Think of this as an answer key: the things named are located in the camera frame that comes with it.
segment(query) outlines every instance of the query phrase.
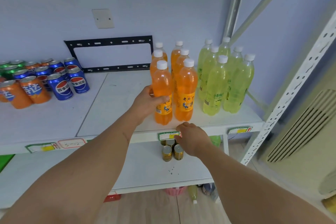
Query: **blue pepsi can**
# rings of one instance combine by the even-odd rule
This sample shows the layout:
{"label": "blue pepsi can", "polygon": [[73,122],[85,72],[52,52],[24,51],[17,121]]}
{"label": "blue pepsi can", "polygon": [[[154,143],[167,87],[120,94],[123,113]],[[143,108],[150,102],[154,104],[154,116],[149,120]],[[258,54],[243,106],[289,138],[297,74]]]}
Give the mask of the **blue pepsi can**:
{"label": "blue pepsi can", "polygon": [[67,69],[63,65],[61,61],[53,60],[49,62],[49,68],[53,71],[53,73],[61,74],[65,80],[70,81],[69,76],[67,74]]}
{"label": "blue pepsi can", "polygon": [[48,85],[58,100],[68,100],[74,95],[68,82],[59,73],[48,75]]}
{"label": "blue pepsi can", "polygon": [[36,74],[37,79],[39,79],[43,83],[45,89],[47,91],[51,91],[51,88],[49,87],[48,82],[47,82],[47,77],[48,75],[53,74],[52,70],[47,66],[37,67],[35,69],[35,74]]}
{"label": "blue pepsi can", "polygon": [[79,69],[82,70],[81,64],[79,64],[78,60],[75,59],[74,57],[65,59],[64,65],[68,70],[73,69],[75,67],[79,67]]}
{"label": "blue pepsi can", "polygon": [[21,79],[30,76],[28,69],[21,69],[13,73],[13,79],[20,81]]}
{"label": "blue pepsi can", "polygon": [[79,67],[75,67],[68,70],[70,82],[76,93],[82,94],[90,90],[89,84],[85,78],[84,72]]}

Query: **fanta logo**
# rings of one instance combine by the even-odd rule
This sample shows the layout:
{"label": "fanta logo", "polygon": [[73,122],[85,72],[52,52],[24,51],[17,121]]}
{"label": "fanta logo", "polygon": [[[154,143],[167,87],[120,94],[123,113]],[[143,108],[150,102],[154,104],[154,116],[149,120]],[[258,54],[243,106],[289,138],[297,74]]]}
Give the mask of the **fanta logo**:
{"label": "fanta logo", "polygon": [[37,78],[43,83],[47,84],[47,75],[39,75]]}
{"label": "fanta logo", "polygon": [[75,68],[75,67],[78,67],[78,66],[76,66],[76,65],[68,65],[66,68],[67,68],[67,69],[73,69],[73,68]]}
{"label": "fanta logo", "polygon": [[42,87],[38,83],[23,86],[22,88],[30,96],[39,95],[42,92]]}
{"label": "fanta logo", "polygon": [[85,88],[85,85],[86,85],[86,81],[83,77],[74,77],[74,78],[71,78],[70,79],[72,85],[78,89],[78,90],[82,90]]}
{"label": "fanta logo", "polygon": [[4,95],[4,97],[5,97],[8,101],[13,101],[13,99],[15,98],[15,96],[12,95],[9,91],[2,90],[1,93]]}
{"label": "fanta logo", "polygon": [[71,90],[69,88],[69,84],[67,81],[61,81],[59,84],[56,85],[56,92],[61,95],[69,95]]}
{"label": "fanta logo", "polygon": [[55,73],[65,74],[65,67],[57,67],[54,69]]}

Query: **pink basket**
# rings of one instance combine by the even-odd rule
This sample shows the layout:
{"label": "pink basket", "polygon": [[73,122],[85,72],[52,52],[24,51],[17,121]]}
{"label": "pink basket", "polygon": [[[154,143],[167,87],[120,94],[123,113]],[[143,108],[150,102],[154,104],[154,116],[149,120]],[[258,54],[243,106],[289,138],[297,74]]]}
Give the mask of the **pink basket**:
{"label": "pink basket", "polygon": [[176,187],[176,188],[168,188],[165,189],[165,192],[170,196],[178,196],[182,194],[187,189],[187,186],[184,187]]}

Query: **person's left hand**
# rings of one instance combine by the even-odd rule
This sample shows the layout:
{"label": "person's left hand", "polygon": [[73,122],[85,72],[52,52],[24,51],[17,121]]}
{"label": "person's left hand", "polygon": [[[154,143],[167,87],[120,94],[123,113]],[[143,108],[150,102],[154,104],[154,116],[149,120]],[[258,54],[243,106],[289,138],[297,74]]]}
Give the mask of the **person's left hand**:
{"label": "person's left hand", "polygon": [[156,106],[169,100],[169,96],[154,97],[151,85],[146,86],[135,98],[129,111],[139,119],[141,124],[144,119],[153,113]]}

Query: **outlet cover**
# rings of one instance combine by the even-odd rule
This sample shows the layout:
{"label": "outlet cover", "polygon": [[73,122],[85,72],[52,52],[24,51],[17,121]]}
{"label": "outlet cover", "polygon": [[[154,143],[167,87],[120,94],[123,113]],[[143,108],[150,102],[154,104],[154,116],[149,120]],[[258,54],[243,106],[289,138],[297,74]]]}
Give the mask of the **outlet cover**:
{"label": "outlet cover", "polygon": [[109,9],[92,9],[97,28],[114,28],[112,13]]}

